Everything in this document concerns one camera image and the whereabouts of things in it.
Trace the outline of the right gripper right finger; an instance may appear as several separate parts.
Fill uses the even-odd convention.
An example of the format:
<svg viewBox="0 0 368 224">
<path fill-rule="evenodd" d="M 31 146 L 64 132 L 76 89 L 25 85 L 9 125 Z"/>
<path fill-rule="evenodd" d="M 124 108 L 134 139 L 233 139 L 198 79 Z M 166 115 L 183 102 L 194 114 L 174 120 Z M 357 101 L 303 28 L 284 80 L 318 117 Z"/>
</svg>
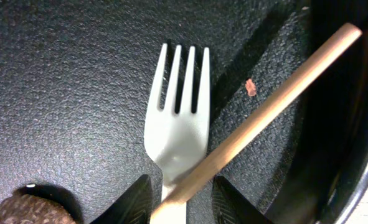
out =
<svg viewBox="0 0 368 224">
<path fill-rule="evenodd" d="M 273 224 L 223 176 L 213 179 L 212 212 L 216 224 Z"/>
</svg>

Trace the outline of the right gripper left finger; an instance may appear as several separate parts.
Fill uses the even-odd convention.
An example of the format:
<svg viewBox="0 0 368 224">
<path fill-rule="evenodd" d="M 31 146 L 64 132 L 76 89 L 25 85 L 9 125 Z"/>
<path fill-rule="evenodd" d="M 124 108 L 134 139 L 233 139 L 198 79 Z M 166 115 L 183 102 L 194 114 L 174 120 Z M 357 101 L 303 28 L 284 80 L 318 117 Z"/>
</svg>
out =
<svg viewBox="0 0 368 224">
<path fill-rule="evenodd" d="M 141 175 L 91 224 L 149 224 L 152 212 L 151 178 Z"/>
</svg>

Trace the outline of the white plastic fork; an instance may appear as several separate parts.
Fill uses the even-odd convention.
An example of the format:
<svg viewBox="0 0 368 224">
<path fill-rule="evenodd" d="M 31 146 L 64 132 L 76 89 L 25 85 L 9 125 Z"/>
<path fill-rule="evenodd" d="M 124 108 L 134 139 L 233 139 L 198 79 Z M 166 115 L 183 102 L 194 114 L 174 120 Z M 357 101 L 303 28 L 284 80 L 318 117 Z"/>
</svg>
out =
<svg viewBox="0 0 368 224">
<path fill-rule="evenodd" d="M 165 199 L 205 157 L 210 124 L 210 52 L 204 49 L 197 99 L 192 111 L 195 47 L 190 47 L 179 112 L 175 112 L 181 46 L 177 45 L 165 104 L 160 106 L 167 44 L 163 44 L 151 87 L 144 124 L 144 148 L 163 174 Z"/>
</svg>

